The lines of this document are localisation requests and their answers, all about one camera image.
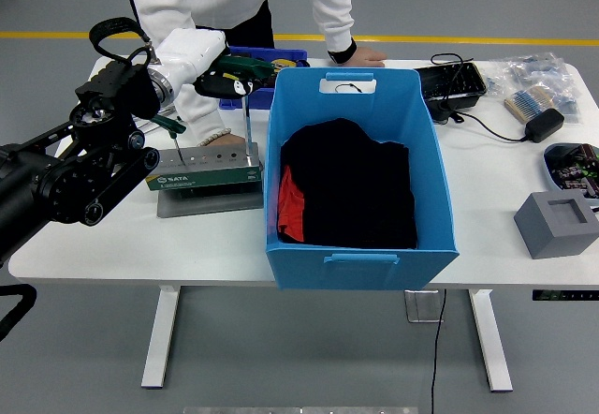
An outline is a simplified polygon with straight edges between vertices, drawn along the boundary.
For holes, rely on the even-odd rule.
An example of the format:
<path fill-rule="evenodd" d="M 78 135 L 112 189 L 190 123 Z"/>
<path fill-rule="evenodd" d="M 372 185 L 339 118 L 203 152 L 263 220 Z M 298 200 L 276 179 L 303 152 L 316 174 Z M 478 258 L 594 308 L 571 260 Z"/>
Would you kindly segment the person's left hand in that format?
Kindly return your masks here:
<path fill-rule="evenodd" d="M 384 67 L 386 60 L 387 55 L 384 52 L 358 46 L 344 65 L 346 67 Z"/>

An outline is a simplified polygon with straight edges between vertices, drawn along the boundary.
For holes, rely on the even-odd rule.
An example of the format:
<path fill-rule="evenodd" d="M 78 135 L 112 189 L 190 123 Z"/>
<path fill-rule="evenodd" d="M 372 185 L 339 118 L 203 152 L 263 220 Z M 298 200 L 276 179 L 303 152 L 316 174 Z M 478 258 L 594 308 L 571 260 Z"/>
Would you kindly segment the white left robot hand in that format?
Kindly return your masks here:
<path fill-rule="evenodd" d="M 219 30 L 173 30 L 155 50 L 156 61 L 148 73 L 158 100 L 173 102 L 185 85 L 201 96 L 236 99 L 262 87 L 243 56 L 230 54 Z"/>

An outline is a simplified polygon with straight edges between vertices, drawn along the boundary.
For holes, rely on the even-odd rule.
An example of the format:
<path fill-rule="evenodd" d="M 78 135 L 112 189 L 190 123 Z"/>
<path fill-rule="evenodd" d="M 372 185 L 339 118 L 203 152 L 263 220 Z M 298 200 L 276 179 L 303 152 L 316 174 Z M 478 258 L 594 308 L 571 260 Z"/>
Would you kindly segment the person's right hand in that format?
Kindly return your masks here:
<path fill-rule="evenodd" d="M 201 141 L 198 146 L 224 146 L 244 143 L 244 137 L 232 134 L 230 132 L 219 132 L 218 134 L 210 135 L 207 139 Z"/>

